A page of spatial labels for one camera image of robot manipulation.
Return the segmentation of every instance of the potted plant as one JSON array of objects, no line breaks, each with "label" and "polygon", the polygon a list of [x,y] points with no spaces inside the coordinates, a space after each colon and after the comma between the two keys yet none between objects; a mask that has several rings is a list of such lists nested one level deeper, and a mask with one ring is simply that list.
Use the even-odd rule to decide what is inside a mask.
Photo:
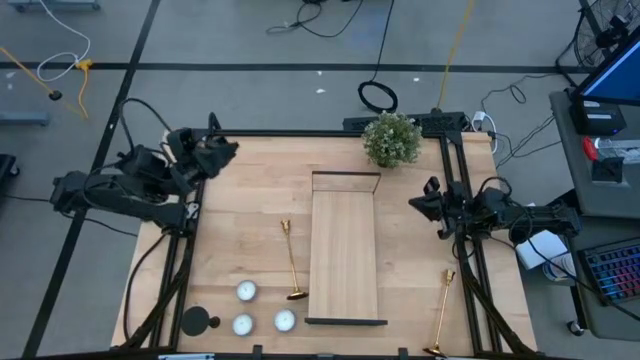
[{"label": "potted plant", "polygon": [[384,168],[416,162],[422,127],[414,122],[404,114],[380,114],[376,121],[367,125],[362,135],[369,159]]}]

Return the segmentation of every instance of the desk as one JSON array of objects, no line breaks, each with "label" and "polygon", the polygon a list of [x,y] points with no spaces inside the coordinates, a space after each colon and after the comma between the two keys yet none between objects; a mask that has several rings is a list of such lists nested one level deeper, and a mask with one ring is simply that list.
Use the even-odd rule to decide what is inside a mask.
[{"label": "desk", "polygon": [[[569,106],[571,101],[565,92],[549,96],[562,146],[569,164],[577,205],[587,216],[640,219],[640,165],[625,165],[621,184],[591,181],[591,160],[582,150],[582,135],[576,133]],[[621,106],[627,128],[614,138],[617,140],[640,139],[640,107]]]},{"label": "desk", "polygon": [[[576,275],[587,284],[590,282],[582,262],[578,260],[578,251],[640,236],[640,224],[636,220],[583,217],[582,226],[582,232],[569,240],[568,245],[571,255],[575,259]],[[594,294],[580,286],[577,287],[577,291],[586,327],[595,336],[605,339],[640,341],[640,324],[636,320],[610,306],[602,306]],[[634,314],[640,314],[640,301],[638,300],[620,305]]]},{"label": "desk", "polygon": [[[576,275],[590,284],[577,256],[578,251],[640,236],[637,220],[621,219],[640,217],[640,166],[625,166],[626,182],[622,184],[592,182],[591,161],[582,150],[582,136],[576,133],[569,114],[569,96],[566,92],[554,92],[549,98],[574,184],[574,190],[562,198],[571,206],[578,206],[585,215],[582,217],[582,232],[570,239],[568,245],[576,265]],[[621,111],[627,120],[627,129],[615,138],[640,138],[640,108],[623,106]],[[577,299],[574,297],[574,302],[579,322],[586,322],[581,325],[591,330],[595,336],[640,341],[640,326],[637,321],[614,308],[602,306],[595,295],[580,286],[572,291],[578,295]],[[640,301],[627,302],[622,306],[636,314],[640,313]]]},{"label": "desk", "polygon": [[[203,306],[210,316],[219,316],[222,323],[197,337],[181,334],[178,350],[250,353],[254,344],[261,344],[265,353],[397,355],[398,348],[405,347],[411,355],[424,355],[421,349],[435,339],[443,271],[456,268],[457,261],[451,255],[451,242],[438,239],[439,225],[412,209],[407,200],[421,195],[430,176],[438,176],[443,182],[439,141],[423,139],[422,154],[415,164],[391,170],[370,164],[359,138],[228,139],[237,141],[240,148],[230,165],[205,185],[185,305],[185,310]],[[485,178],[495,175],[489,138],[486,134],[464,134],[464,151],[472,189],[477,191]],[[459,177],[457,162],[452,163],[454,176]],[[285,300],[292,286],[280,220],[291,219],[298,282],[306,290],[313,170],[382,173],[374,209],[379,316],[389,321],[387,326],[308,325],[303,320],[308,299]],[[132,264],[158,235],[159,230],[152,224],[142,225]],[[494,303],[524,343],[535,349],[515,254],[495,241],[484,245]],[[130,331],[156,302],[166,254],[165,240],[140,267],[131,294]],[[245,279],[255,281],[259,287],[257,298],[248,304],[235,296],[236,285]],[[292,309],[298,319],[296,328],[287,334],[278,334],[273,327],[273,316],[282,308]],[[486,335],[484,313],[479,305],[476,308],[481,332]],[[164,329],[168,329],[172,312],[170,305]],[[232,319],[242,312],[252,314],[256,322],[249,337],[237,337],[231,330]],[[123,342],[121,329],[122,311],[113,344]],[[167,343],[167,333],[163,331],[160,344]],[[473,354],[459,280],[454,281],[449,292],[440,345],[448,354]],[[487,336],[483,336],[483,345],[489,348]]]}]

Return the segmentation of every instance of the black cable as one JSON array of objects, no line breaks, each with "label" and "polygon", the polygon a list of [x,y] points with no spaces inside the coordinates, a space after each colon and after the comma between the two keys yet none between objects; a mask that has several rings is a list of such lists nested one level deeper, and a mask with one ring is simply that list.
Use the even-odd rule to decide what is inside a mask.
[{"label": "black cable", "polygon": [[347,23],[344,25],[344,27],[342,27],[342,29],[340,31],[338,31],[337,33],[333,34],[333,35],[326,35],[326,34],[321,34],[319,32],[313,31],[311,29],[309,29],[305,24],[307,24],[308,22],[300,22],[300,11],[298,11],[298,15],[296,16],[296,21],[300,22],[300,27],[305,29],[307,32],[315,35],[315,36],[319,36],[322,38],[334,38],[334,37],[338,37],[340,36],[348,27],[349,24],[351,24],[351,21],[353,21],[353,18],[356,17],[356,15],[358,14],[358,11],[360,11],[360,8],[362,7],[362,4],[364,3],[364,0],[360,0],[360,2],[358,3],[358,7],[356,7],[356,10],[353,12],[353,15],[351,15],[351,17],[349,18],[349,21],[347,21]]},{"label": "black cable", "polygon": [[[318,36],[318,37],[321,37],[321,38],[335,38],[335,37],[340,36],[349,27],[349,25],[351,24],[353,19],[356,17],[358,12],[360,11],[360,8],[362,7],[363,3],[364,3],[364,0],[360,0],[359,1],[358,6],[354,10],[353,14],[351,15],[351,17],[349,18],[347,23],[342,27],[342,29],[340,29],[340,31],[338,31],[335,34],[331,34],[331,35],[322,34],[322,33],[319,33],[317,31],[311,30],[306,26],[306,24],[308,24],[308,23],[312,22],[313,20],[317,19],[320,16],[320,14],[322,13],[322,1],[312,1],[312,0],[303,1],[303,4],[300,5],[300,7],[298,8],[298,13],[296,14],[296,21],[293,24],[287,25],[287,26],[272,26],[272,27],[268,28],[265,32],[267,34],[269,34],[269,35],[282,34],[282,33],[287,33],[287,32],[293,31],[295,29],[302,28],[305,31],[307,31],[308,33],[313,34],[313,35]],[[316,12],[310,18],[307,18],[307,19],[304,19],[304,20],[300,19],[300,16],[302,15],[302,12],[308,6],[315,6],[318,9],[318,12]]]},{"label": "black cable", "polygon": [[552,74],[544,74],[544,75],[525,75],[523,77],[521,77],[520,79],[518,79],[517,81],[512,82],[511,84],[509,84],[509,86],[502,88],[502,89],[494,89],[494,90],[490,90],[487,95],[485,95],[485,97],[482,98],[482,100],[480,100],[480,108],[482,109],[482,111],[484,111],[485,113],[487,112],[487,109],[485,107],[485,101],[487,101],[487,99],[489,99],[489,97],[491,97],[491,95],[493,94],[497,94],[497,93],[502,93],[505,91],[509,91],[511,93],[511,96],[513,97],[513,99],[518,103],[518,104],[526,104],[527,103],[527,96],[524,94],[524,92],[522,91],[522,89],[520,89],[518,87],[518,85],[522,84],[526,79],[543,79],[549,76],[555,76],[555,75],[560,75],[560,74],[556,74],[556,73],[552,73]]},{"label": "black cable", "polygon": [[500,239],[498,239],[498,238],[494,238],[494,237],[493,237],[493,236],[491,236],[491,235],[489,235],[489,239],[491,239],[491,240],[495,240],[495,241],[497,241],[497,242],[499,242],[499,243],[502,243],[502,244],[504,244],[504,245],[506,245],[506,246],[510,247],[510,248],[511,248],[511,249],[513,249],[513,250],[515,250],[515,249],[516,249],[516,247],[515,247],[515,246],[513,246],[513,244],[509,244],[508,242],[506,242],[506,241],[504,241],[504,240],[500,240]]},{"label": "black cable", "polygon": [[529,143],[529,141],[531,141],[538,133],[540,133],[542,130],[544,130],[549,125],[551,125],[552,122],[553,122],[553,119],[545,122],[542,126],[535,128],[527,136],[525,136],[522,140],[520,140],[520,142],[514,149],[509,149],[510,150],[509,155],[507,155],[505,158],[500,160],[500,162],[498,162],[496,169],[500,168],[502,165],[509,162],[509,160],[516,157],[518,151],[520,151],[524,146],[526,146]]},{"label": "black cable", "polygon": [[[113,185],[117,186],[118,189],[120,189],[120,191],[122,191],[123,194],[125,194],[125,196],[127,197],[127,200],[129,200],[129,203],[131,203],[131,206],[134,206],[133,199],[132,199],[133,196],[131,195],[131,193],[128,192],[127,189],[125,189],[124,186],[122,186],[122,184],[120,184],[118,180],[114,179],[112,183]],[[139,199],[138,201],[148,204],[148,202],[144,201],[144,199]]]},{"label": "black cable", "polygon": [[35,202],[45,202],[45,203],[49,202],[49,200],[47,199],[30,198],[30,197],[15,196],[15,195],[9,195],[9,194],[2,194],[2,197],[6,197],[9,199],[24,200],[24,201],[35,201]]},{"label": "black cable", "polygon": [[[453,257],[454,257],[456,260],[460,260],[460,259],[458,258],[458,255],[456,255],[455,248],[456,248],[456,242],[454,241],[454,242],[453,242],[453,244],[451,245],[451,255],[453,255]],[[466,259],[467,259],[467,260],[469,260],[469,259],[473,256],[473,254],[475,254],[475,253],[476,253],[476,249],[475,249],[475,248],[472,248],[472,249],[471,249],[471,252],[470,252],[469,254],[467,254]]]},{"label": "black cable", "polygon": [[509,189],[509,192],[507,192],[505,194],[505,198],[508,198],[509,196],[511,196],[511,194],[513,193],[513,189],[511,188],[511,184],[509,184],[507,179],[503,178],[502,176],[490,176],[490,177],[484,179],[484,181],[482,182],[482,185],[480,185],[480,190],[478,190],[478,194],[481,194],[482,191],[484,191],[484,187],[491,180],[498,180],[499,182],[505,184],[507,186],[507,188]]},{"label": "black cable", "polygon": [[373,81],[378,76],[378,69],[380,68],[380,61],[382,60],[382,51],[384,50],[384,43],[387,41],[387,30],[389,30],[389,20],[391,20],[391,12],[393,11],[393,6],[395,5],[396,0],[391,0],[391,5],[389,5],[389,12],[387,13],[387,21],[384,24],[384,33],[382,33],[382,43],[380,44],[380,51],[378,51],[378,60],[376,61],[376,70],[373,72],[373,77],[371,80]]},{"label": "black cable", "polygon": [[136,276],[136,273],[138,272],[138,269],[140,268],[140,265],[142,265],[142,262],[144,261],[144,259],[146,259],[147,256],[149,256],[149,254],[151,254],[153,250],[155,250],[155,248],[157,248],[158,245],[160,245],[160,243],[165,237],[166,237],[166,234],[162,234],[160,238],[158,238],[158,240],[156,240],[156,242],[153,243],[153,245],[151,245],[151,247],[147,249],[147,251],[145,251],[144,254],[142,254],[142,256],[140,257],[136,265],[133,267],[133,270],[131,270],[131,275],[129,275],[129,282],[127,284],[127,289],[124,295],[124,311],[122,314],[122,332],[124,333],[124,338],[127,341],[129,341],[130,339],[129,326],[127,322],[129,319],[129,300],[131,296],[131,286],[133,285],[133,278]]},{"label": "black cable", "polygon": [[[82,195],[82,199],[84,199],[84,201],[85,201],[87,204],[89,204],[89,205],[93,206],[95,209],[101,210],[101,209],[102,209],[102,206],[100,206],[100,205],[97,205],[97,204],[93,203],[91,200],[89,200],[89,199],[87,198],[87,184],[88,184],[88,182],[89,182],[89,179],[91,179],[91,177],[92,177],[92,176],[96,175],[96,174],[97,174],[97,173],[99,173],[101,170],[104,170],[104,169],[107,169],[107,168],[114,167],[116,164],[118,164],[118,162],[119,162],[119,161],[112,162],[112,163],[110,163],[110,164],[106,164],[106,165],[100,166],[99,168],[96,168],[96,169],[94,169],[93,171],[91,171],[91,172],[89,173],[89,175],[87,175],[87,177],[84,179],[84,182],[83,182],[83,184],[82,184],[82,191],[80,192],[80,194]],[[105,184],[105,183],[96,184],[96,185],[94,185],[94,186],[92,186],[92,187],[95,187],[95,186],[98,186],[98,185],[103,185],[103,184]]]},{"label": "black cable", "polygon": [[529,222],[529,229],[527,231],[527,233],[525,233],[525,239],[527,239],[527,242],[529,243],[529,245],[531,246],[531,248],[533,249],[533,251],[540,256],[540,258],[542,258],[545,262],[549,263],[550,265],[554,266],[555,268],[559,269],[560,271],[562,271],[565,275],[567,275],[568,278],[570,278],[571,280],[575,281],[576,284],[579,284],[580,286],[582,286],[584,289],[590,291],[591,293],[593,293],[594,295],[596,295],[596,297],[598,297],[600,300],[602,300],[603,302],[605,302],[607,305],[609,306],[613,306],[615,309],[619,310],[620,312],[624,313],[625,315],[631,317],[632,319],[636,320],[636,321],[640,321],[640,316],[632,313],[631,311],[623,308],[622,306],[613,303],[612,301],[610,301],[609,299],[605,298],[604,296],[602,296],[598,291],[596,291],[595,289],[593,289],[591,286],[587,285],[586,283],[580,281],[576,276],[570,274],[567,270],[565,270],[563,267],[557,265],[556,263],[554,263],[553,261],[549,260],[546,256],[542,255],[538,249],[536,249],[536,247],[533,245],[533,242],[531,241],[531,234],[533,233],[533,218],[531,217],[531,214],[529,213],[529,211],[527,211],[527,209],[520,204],[519,202],[513,200],[513,199],[508,199],[508,202],[516,205],[517,207],[519,207],[522,210],[522,215],[518,217],[518,219],[516,219],[511,226],[509,227],[509,238],[511,238],[511,232],[513,230],[513,228],[515,227],[516,223],[519,221],[519,219],[521,219],[522,217],[526,216],[527,220]]},{"label": "black cable", "polygon": [[120,104],[118,104],[118,116],[120,118],[120,121],[122,122],[122,129],[124,130],[124,134],[127,137],[127,141],[129,142],[129,147],[131,148],[132,152],[134,148],[133,138],[131,137],[131,133],[129,132],[129,127],[127,126],[127,121],[124,117],[124,105],[129,102],[137,102],[138,104],[141,104],[147,109],[149,109],[153,113],[153,115],[155,115],[156,119],[162,124],[162,126],[164,126],[164,128],[167,129],[167,131],[172,131],[171,127],[167,124],[166,121],[164,121],[164,119],[162,118],[162,116],[160,116],[160,114],[156,111],[156,109],[154,109],[151,105],[149,105],[144,100],[140,100],[138,98],[126,98],[122,100]]},{"label": "black cable", "polygon": [[544,149],[548,149],[548,148],[550,148],[550,147],[552,147],[552,146],[556,146],[556,145],[558,145],[558,144],[560,144],[560,143],[562,143],[562,141],[558,140],[558,141],[553,142],[553,143],[551,143],[551,144],[547,144],[547,145],[545,145],[545,146],[541,146],[541,147],[539,147],[539,148],[537,148],[537,149],[531,150],[531,151],[529,151],[528,153],[525,153],[525,154],[522,154],[522,155],[514,155],[513,157],[514,157],[514,158],[517,158],[517,159],[520,159],[520,158],[523,158],[523,157],[527,157],[527,156],[529,156],[529,155],[531,155],[531,154],[535,154],[535,153],[537,153],[538,151],[542,151],[542,150],[544,150]]},{"label": "black cable", "polygon": [[[71,215],[68,215],[68,214],[65,214],[65,213],[60,213],[60,214],[61,214],[62,216],[64,216],[64,217],[66,217],[67,219],[71,219],[71,220],[73,220],[73,216],[71,216]],[[122,234],[122,235],[133,236],[133,237],[134,237],[134,238],[136,238],[136,239],[138,238],[138,234],[134,234],[134,233],[132,233],[132,232],[128,232],[128,231],[124,231],[124,230],[116,229],[116,228],[114,228],[114,227],[112,227],[112,226],[109,226],[109,225],[107,225],[107,224],[103,223],[102,221],[98,221],[98,220],[91,219],[91,218],[87,218],[87,217],[85,217],[85,218],[84,218],[84,221],[88,221],[88,222],[91,222],[91,223],[94,223],[94,224],[97,224],[97,225],[100,225],[100,226],[104,226],[105,228],[107,228],[107,229],[109,229],[109,230],[111,230],[111,231],[115,231],[115,232],[117,232],[117,233],[120,233],[120,234]]]},{"label": "black cable", "polygon": [[[2,196],[2,197],[9,198],[9,199],[17,199],[17,200],[23,200],[23,201],[35,201],[35,202],[45,202],[45,203],[49,203],[49,200],[47,200],[47,199],[29,198],[29,197],[15,196],[15,195],[9,195],[9,194],[2,194],[1,196]],[[73,216],[71,216],[71,215],[67,215],[67,214],[65,214],[65,213],[60,213],[60,214],[61,214],[62,216],[64,216],[64,217],[66,217],[66,218],[69,218],[69,219],[72,219],[72,220],[73,220]],[[109,230],[115,231],[115,232],[120,233],[120,234],[123,234],[123,235],[129,235],[129,236],[133,236],[133,237],[135,237],[135,238],[137,238],[137,237],[138,237],[138,235],[137,235],[137,234],[130,233],[130,232],[128,232],[128,231],[124,231],[124,230],[120,230],[120,229],[116,229],[116,228],[114,228],[114,227],[112,227],[112,226],[109,226],[109,225],[107,225],[107,224],[105,224],[105,223],[103,223],[103,222],[101,222],[101,221],[98,221],[98,220],[94,220],[94,219],[91,219],[91,218],[85,218],[84,220],[85,220],[85,221],[88,221],[88,222],[92,222],[92,223],[94,223],[94,224],[98,224],[98,225],[104,226],[104,227],[106,227],[106,228],[107,228],[107,229],[109,229]]]},{"label": "black cable", "polygon": [[[365,81],[360,86],[358,86],[358,96],[360,97],[360,101],[371,111],[381,114],[382,112],[393,113],[398,108],[398,95],[396,95],[395,91],[390,87],[381,84],[375,81],[378,76],[378,70],[380,69],[380,61],[382,60],[382,52],[384,51],[384,43],[387,40],[387,31],[389,30],[389,21],[391,20],[391,13],[393,12],[393,6],[395,5],[395,0],[391,0],[391,4],[389,5],[389,12],[387,13],[387,21],[384,25],[384,33],[382,34],[382,42],[380,44],[380,51],[378,52],[378,60],[376,61],[376,69],[373,73],[373,77],[371,80]],[[382,108],[376,105],[373,105],[367,98],[364,96],[364,88],[367,86],[373,86],[385,94],[389,95],[391,98],[392,104],[388,108]]]},{"label": "black cable", "polygon": [[538,133],[540,133],[542,130],[544,130],[549,125],[551,125],[554,120],[555,120],[555,117],[553,115],[546,118],[545,121],[542,122],[542,124],[536,126],[533,130],[531,130],[531,132],[529,132],[529,134],[527,134],[524,138],[522,138],[515,148],[512,146],[511,138],[509,138],[509,136],[498,133],[498,132],[493,132],[493,134],[495,134],[496,136],[501,136],[507,139],[509,143],[509,154],[498,162],[498,164],[496,165],[496,169],[506,164],[513,157],[524,157],[523,155],[517,155],[517,152],[520,151],[525,145],[527,145],[529,141],[531,141],[531,139],[533,139]]}]

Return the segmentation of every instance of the white cable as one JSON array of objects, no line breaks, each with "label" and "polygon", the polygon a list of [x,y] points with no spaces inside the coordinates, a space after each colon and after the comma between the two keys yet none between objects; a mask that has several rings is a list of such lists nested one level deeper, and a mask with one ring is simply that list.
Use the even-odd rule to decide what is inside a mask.
[{"label": "white cable", "polygon": [[[484,111],[476,111],[476,113],[473,115],[473,120],[471,120],[471,128],[473,129],[474,132],[478,132],[480,131],[480,129],[482,128],[482,123],[484,122],[484,119],[489,119],[489,122],[491,123],[491,127],[493,128],[493,132],[497,133],[498,132],[498,128],[496,127],[496,123],[493,121],[493,119],[491,118],[491,116],[487,113],[485,113]],[[476,129],[475,123],[476,121],[480,122],[480,127]],[[498,140],[493,140],[493,149],[491,149],[491,154],[495,154],[496,151],[498,151]]]},{"label": "white cable", "polygon": [[[65,76],[69,71],[71,71],[71,69],[73,69],[73,67],[79,63],[80,61],[84,60],[84,58],[87,56],[87,54],[89,53],[89,49],[91,49],[91,39],[89,39],[87,36],[85,36],[83,33],[76,31],[72,28],[70,28],[69,26],[67,26],[65,23],[63,23],[62,21],[58,20],[58,18],[56,18],[53,13],[49,10],[49,8],[47,7],[47,5],[45,5],[43,0],[39,0],[40,4],[42,5],[42,7],[44,8],[44,10],[47,12],[47,14],[58,24],[60,24],[60,26],[62,26],[63,28],[71,31],[72,33],[83,37],[85,40],[87,40],[87,49],[84,51],[84,53],[82,54],[82,56],[78,56],[70,51],[65,51],[65,52],[61,52],[58,54],[55,54],[53,56],[51,56],[50,58],[44,60],[43,62],[40,63],[40,65],[38,65],[38,68],[36,69],[36,75],[38,75],[38,79],[44,81],[44,82],[51,82],[51,81],[55,81],[60,79],[61,77]],[[73,57],[73,64],[69,65],[69,67],[63,71],[62,73],[58,74],[57,76],[54,76],[50,79],[45,79],[42,77],[42,75],[40,74],[40,71],[42,70],[42,67],[47,64],[49,61],[61,57],[61,56],[71,56]]]}]

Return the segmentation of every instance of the table leg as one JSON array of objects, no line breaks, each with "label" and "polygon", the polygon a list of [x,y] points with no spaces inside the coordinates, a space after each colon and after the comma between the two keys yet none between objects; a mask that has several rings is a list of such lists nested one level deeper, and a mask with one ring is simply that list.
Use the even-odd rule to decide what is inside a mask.
[{"label": "table leg", "polygon": [[582,336],[584,335],[584,331],[588,328],[584,311],[582,310],[582,301],[580,301],[576,285],[571,286],[571,298],[573,299],[573,306],[576,310],[577,320],[569,321],[567,323],[567,328],[573,335]]}]

